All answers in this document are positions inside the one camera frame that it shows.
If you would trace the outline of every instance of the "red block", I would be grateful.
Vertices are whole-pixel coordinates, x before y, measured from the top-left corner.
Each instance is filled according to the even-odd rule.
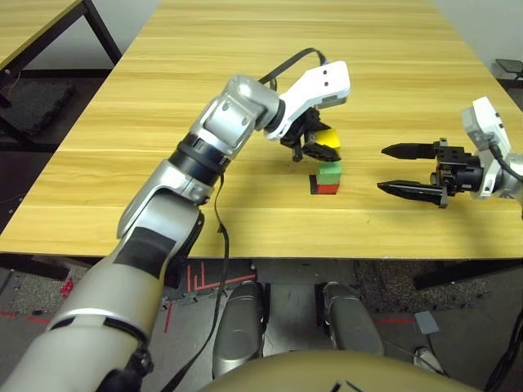
[[[337,183],[337,184],[330,184],[330,185],[318,184],[316,186],[316,193],[317,194],[336,194],[337,189],[339,187],[340,187],[339,183]]]

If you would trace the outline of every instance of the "black strap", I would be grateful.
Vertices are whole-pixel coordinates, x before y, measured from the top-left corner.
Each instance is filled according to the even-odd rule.
[[[490,152],[492,153],[492,155],[494,156],[494,158],[496,159],[496,161],[498,161],[499,166],[501,166],[501,168],[504,171],[506,171],[516,180],[523,183],[523,176],[520,176],[518,173],[516,173],[514,170],[512,170],[512,168],[508,165],[508,163],[505,162],[505,160],[503,159],[503,155],[501,154],[501,149],[499,149],[499,146],[495,145],[495,144],[491,144],[491,145],[489,145],[489,149],[490,149]]]
[[[183,377],[185,377],[185,375],[189,371],[190,367],[193,365],[193,363],[196,361],[196,359],[198,359],[198,357],[202,354],[203,350],[205,350],[205,347],[207,347],[207,344],[211,340],[214,330],[216,329],[216,325],[218,323],[218,316],[220,314],[221,294],[223,293],[224,287],[226,285],[227,269],[229,268],[229,234],[227,233],[227,229],[223,225],[223,222],[221,221],[220,215],[218,214],[218,210],[217,210],[217,200],[218,200],[218,196],[220,195],[221,188],[223,187],[224,182],[225,182],[225,177],[222,174],[220,176],[220,187],[218,188],[216,197],[214,198],[214,213],[216,215],[216,219],[218,220],[218,224],[219,224],[218,233],[223,234],[223,240],[224,240],[225,246],[224,246],[224,255],[223,255],[223,269],[221,272],[220,286],[218,287],[216,304],[214,305],[214,317],[212,319],[211,331],[209,332],[207,339],[205,340],[205,342],[203,343],[203,345],[199,349],[199,351],[194,355],[193,358],[191,358],[177,372],[177,374],[174,375],[174,377],[162,388],[161,392],[173,392],[180,385],[181,381],[183,380]]]
[[[318,57],[320,58],[320,65],[324,65],[327,62],[327,59],[325,58],[324,54],[315,49],[314,47],[308,47],[307,49],[303,49],[302,51],[299,51],[297,54],[292,56],[290,59],[284,61],[280,65],[278,65],[276,68],[274,68],[272,71],[270,71],[267,75],[265,75],[263,78],[260,78],[258,82],[261,84],[266,84],[270,82],[271,80],[275,80],[276,77],[280,76],[283,72],[285,72],[287,69],[291,68],[293,65],[295,65],[299,60],[301,60],[303,57],[311,54],[316,53]]]
[[[193,148],[184,144],[183,142],[178,145],[178,149],[185,155],[193,158],[196,162],[201,163],[207,169],[215,172],[218,175],[223,174],[226,170],[226,166],[220,166],[217,163],[214,163],[210,159],[207,159],[204,155],[198,154],[196,151],[194,151]]]
[[[145,227],[136,227],[114,259],[159,278],[162,266],[176,241]]]

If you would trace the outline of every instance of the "black cable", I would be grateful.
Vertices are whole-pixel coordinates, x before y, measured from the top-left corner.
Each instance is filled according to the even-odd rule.
[[[199,351],[194,355],[193,358],[191,358],[177,372],[177,374],[174,375],[174,377],[162,388],[161,392],[173,392],[180,385],[181,381],[183,380],[183,377],[185,377],[185,375],[189,371],[190,367],[193,365],[193,363],[196,361],[196,359],[198,359],[198,357],[202,354],[203,350],[205,350],[205,347],[207,347],[208,342],[212,339],[212,335],[214,334],[214,330],[216,329],[216,325],[218,323],[218,316],[220,314],[221,294],[223,293],[223,290],[226,285],[227,269],[229,268],[229,249],[230,249],[229,234],[227,233],[227,229],[220,219],[220,215],[218,214],[218,209],[217,209],[218,196],[220,195],[221,188],[223,187],[224,183],[225,183],[225,177],[222,174],[220,176],[220,187],[218,188],[216,197],[214,198],[214,214],[216,215],[216,219],[219,224],[218,233],[221,233],[223,235],[223,240],[224,240],[223,269],[221,271],[221,279],[220,279],[220,285],[218,286],[216,304],[214,305],[214,316],[212,318],[211,331],[209,332],[207,339],[205,340],[205,342],[203,343],[203,345],[199,349]]]
[[[356,392],[365,392],[364,390],[362,390],[361,388],[358,388],[356,385],[352,384],[350,381],[348,380],[345,380],[346,384],[349,385],[353,390],[355,390]]]
[[[278,65],[276,68],[274,68],[272,71],[270,71],[267,75],[264,77],[258,79],[258,82],[261,84],[266,84],[268,82],[271,83],[270,88],[273,90],[276,90],[278,88],[278,84],[276,82],[276,78],[280,76],[283,72],[285,72],[287,69],[291,68],[293,65],[295,65],[299,60],[301,60],[303,57],[310,55],[311,53],[316,53],[318,55],[318,58],[320,59],[320,65],[324,65],[327,63],[327,59],[325,58],[324,54],[315,49],[314,47],[308,47],[307,49],[303,49],[302,51],[299,51],[297,54],[292,56],[291,58],[287,59],[280,65]]]
[[[338,392],[341,387],[342,387],[342,383],[340,381],[336,381],[336,384],[334,384],[334,386],[330,390],[330,392]]]
[[[492,155],[494,156],[494,158],[496,159],[496,161],[498,161],[499,166],[501,166],[501,168],[504,171],[506,171],[508,174],[510,174],[512,177],[514,177],[519,182],[523,182],[523,176],[520,176],[515,171],[513,171],[511,169],[511,167],[508,166],[508,163],[506,163],[503,160],[503,155],[501,154],[501,150],[499,149],[498,145],[489,145],[489,150],[492,153]]]
[[[399,351],[401,351],[402,353],[405,353],[407,355],[410,355],[412,358],[414,359],[419,359],[420,361],[422,361],[423,363],[425,363],[430,369],[432,369],[434,372],[438,373],[438,374],[441,374],[442,376],[445,376],[445,373],[441,372],[440,369],[436,369],[434,366],[432,366],[428,361],[426,361],[425,359],[423,359],[422,357],[420,357],[419,355],[416,355],[416,354],[412,354],[410,353],[408,350],[404,349],[403,347],[401,347],[400,345],[397,345],[395,343],[392,343],[391,341],[385,341],[385,344],[387,345],[391,345],[392,347],[395,347],[396,349],[398,349]]]
[[[512,366],[516,362],[516,357],[523,341],[523,310],[517,315],[512,334],[508,342],[508,347],[505,353],[501,356],[494,370],[489,376],[489,380],[485,384],[484,390],[487,392],[498,391]]]
[[[0,200],[0,204],[10,202],[11,200],[14,200],[16,198],[21,198],[22,196],[25,196],[26,194],[27,194],[27,192],[24,192],[22,194],[17,194],[16,196],[11,196],[10,198],[4,198],[3,200]]]
[[[432,355],[434,355],[434,357],[436,358],[436,360],[440,364],[441,370],[443,371],[443,374],[445,374],[447,377],[450,377],[449,374],[444,370],[443,365],[441,365],[440,359],[436,355],[436,351],[434,350],[434,345],[432,345],[432,339],[431,339],[431,334],[430,333],[427,334],[427,342],[428,342],[428,348],[431,349]]]

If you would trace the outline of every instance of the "green block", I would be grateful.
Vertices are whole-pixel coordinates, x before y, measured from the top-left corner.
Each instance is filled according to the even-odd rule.
[[[338,184],[342,178],[342,163],[321,162],[316,167],[316,182],[323,185]]]

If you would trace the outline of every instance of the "table leg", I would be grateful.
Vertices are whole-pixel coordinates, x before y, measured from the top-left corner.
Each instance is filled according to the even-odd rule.
[[[109,30],[105,26],[104,21],[101,19],[100,14],[96,10],[92,1],[83,0],[83,4],[87,9],[87,12],[84,15],[85,19],[91,26],[93,33],[96,35],[101,45],[104,47],[111,61],[113,61],[113,64],[116,65],[122,57],[122,52],[119,50],[113,37],[111,37]]]
[[[33,256],[31,255],[19,255],[15,253],[0,254],[0,267],[55,280],[65,280],[69,274],[69,268],[67,267],[42,263],[33,260]]]
[[[0,151],[25,151],[31,153],[54,153],[58,145],[34,143],[30,138],[13,127],[5,118],[0,117],[0,129],[15,140],[15,143],[0,143]]]
[[[98,261],[103,259],[101,256],[67,256],[67,259],[72,260],[74,263],[78,263],[78,265],[82,265],[84,267],[92,267],[94,266]]]
[[[0,94],[0,106],[2,106],[3,108],[11,107],[11,102],[2,94]]]
[[[416,290],[455,284],[463,280],[480,278],[487,274],[496,274],[523,267],[523,260],[471,260],[463,261],[449,267],[440,268],[435,272],[418,275],[413,278]]]
[[[80,2],[69,12],[34,39],[18,56],[0,69],[0,87],[12,80],[27,64],[38,56],[57,37],[67,30],[75,21],[86,13],[86,7]]]
[[[523,80],[516,79],[496,79],[504,90],[509,88],[523,88]]]

